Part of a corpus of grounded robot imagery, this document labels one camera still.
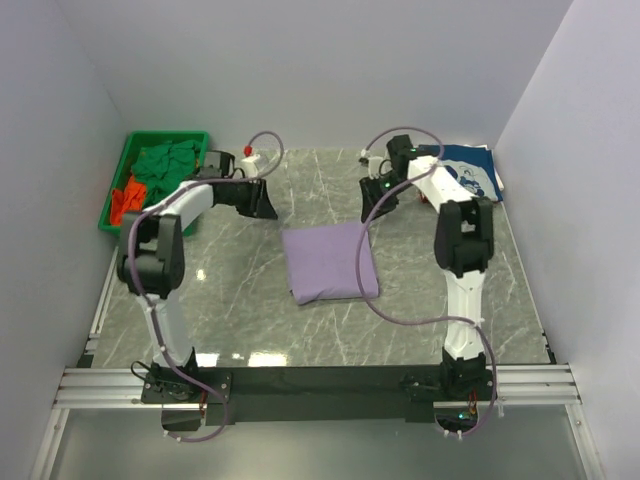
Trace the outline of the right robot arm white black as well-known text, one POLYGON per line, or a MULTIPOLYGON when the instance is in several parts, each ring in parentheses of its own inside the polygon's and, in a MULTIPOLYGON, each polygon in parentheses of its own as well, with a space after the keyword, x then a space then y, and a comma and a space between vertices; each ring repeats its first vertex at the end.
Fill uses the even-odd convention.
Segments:
POLYGON ((406 134, 386 144, 388 156, 368 160, 368 175, 359 180, 362 232, 369 223, 398 205, 397 195, 413 186, 437 213, 434 256, 447 287, 447 333, 439 387, 460 399, 487 375, 482 341, 482 292, 494 255, 493 202, 469 192, 442 163, 445 148, 427 152, 406 134))

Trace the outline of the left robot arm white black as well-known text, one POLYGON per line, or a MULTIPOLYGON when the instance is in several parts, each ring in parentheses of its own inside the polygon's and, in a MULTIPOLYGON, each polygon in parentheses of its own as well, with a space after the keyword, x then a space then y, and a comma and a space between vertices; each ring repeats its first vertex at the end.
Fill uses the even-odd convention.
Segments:
POLYGON ((266 176, 279 165, 247 146, 239 162, 224 151, 163 200, 123 215, 117 275, 141 306, 152 338, 153 361, 145 387, 177 402, 203 390, 195 347, 186 331, 178 290, 185 276, 183 231, 207 210, 224 205, 244 217, 276 220, 266 176))

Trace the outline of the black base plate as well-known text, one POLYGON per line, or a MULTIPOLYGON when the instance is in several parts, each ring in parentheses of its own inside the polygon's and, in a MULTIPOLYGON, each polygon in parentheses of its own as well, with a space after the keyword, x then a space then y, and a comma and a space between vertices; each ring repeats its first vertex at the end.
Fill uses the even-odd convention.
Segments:
POLYGON ((492 373, 448 374, 438 365, 210 367, 197 379, 219 392, 204 395, 174 372, 148 375, 144 405, 206 406, 206 422, 402 419, 432 423, 438 403, 488 401, 492 373))

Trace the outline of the green t shirt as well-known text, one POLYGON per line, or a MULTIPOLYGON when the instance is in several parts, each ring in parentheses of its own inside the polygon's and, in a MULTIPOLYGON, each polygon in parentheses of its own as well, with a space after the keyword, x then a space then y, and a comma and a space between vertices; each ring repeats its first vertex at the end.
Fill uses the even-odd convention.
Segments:
POLYGON ((141 149, 131 173, 138 183, 146 187, 144 207, 165 199, 194 173, 199 164, 201 146, 200 142, 186 140, 141 149))

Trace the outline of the purple t shirt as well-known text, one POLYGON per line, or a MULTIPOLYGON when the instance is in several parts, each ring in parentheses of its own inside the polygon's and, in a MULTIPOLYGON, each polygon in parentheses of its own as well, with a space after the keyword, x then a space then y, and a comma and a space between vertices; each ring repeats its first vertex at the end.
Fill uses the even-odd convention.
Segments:
POLYGON ((287 229, 281 238, 297 304, 379 296, 369 238, 360 222, 287 229))

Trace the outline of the navy printed folded t shirt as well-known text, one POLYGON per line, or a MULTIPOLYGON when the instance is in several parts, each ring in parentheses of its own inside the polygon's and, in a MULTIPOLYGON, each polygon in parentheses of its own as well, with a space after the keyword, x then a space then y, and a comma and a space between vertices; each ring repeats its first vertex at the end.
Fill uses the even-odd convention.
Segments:
POLYGON ((503 201, 504 186, 487 145, 445 145, 442 164, 471 194, 487 197, 493 202, 503 201))

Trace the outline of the orange t shirt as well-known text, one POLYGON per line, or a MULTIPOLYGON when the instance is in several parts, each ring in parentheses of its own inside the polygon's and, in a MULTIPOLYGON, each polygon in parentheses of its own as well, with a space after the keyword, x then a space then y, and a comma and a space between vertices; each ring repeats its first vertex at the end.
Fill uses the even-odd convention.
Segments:
POLYGON ((120 226, 122 217, 129 211, 140 211, 147 196, 147 187, 131 175, 122 189, 111 190, 111 207, 109 222, 112 226, 120 226))

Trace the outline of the green plastic bin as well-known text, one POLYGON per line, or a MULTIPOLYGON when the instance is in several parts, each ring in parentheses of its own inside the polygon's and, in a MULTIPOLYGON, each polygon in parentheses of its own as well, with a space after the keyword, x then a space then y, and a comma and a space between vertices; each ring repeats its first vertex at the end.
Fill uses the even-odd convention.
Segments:
POLYGON ((129 210, 152 206, 176 191, 204 164, 209 145, 205 131, 131 133, 125 142, 98 228, 117 236, 129 210))

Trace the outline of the aluminium rail frame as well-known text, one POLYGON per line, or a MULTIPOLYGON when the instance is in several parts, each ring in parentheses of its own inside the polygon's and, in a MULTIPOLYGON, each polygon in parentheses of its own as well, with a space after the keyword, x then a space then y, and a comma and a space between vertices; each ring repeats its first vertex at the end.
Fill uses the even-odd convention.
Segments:
MULTIPOLYGON (((581 398, 571 368, 541 359, 547 337, 533 300, 512 295, 495 308, 497 320, 485 331, 499 342, 500 364, 496 407, 563 405, 571 434, 590 478, 603 475, 591 434, 581 410, 581 398)), ((355 300, 320 301, 299 307, 290 294, 275 300, 236 298, 221 307, 198 295, 185 306, 187 330, 201 347, 205 363, 271 366, 398 366, 435 362, 444 342, 442 324, 397 326, 355 300)), ((86 342, 88 367, 63 373, 32 472, 48 479, 73 410, 131 410, 140 407, 139 381, 126 373, 127 360, 151 352, 140 306, 105 288, 95 309, 86 342)))

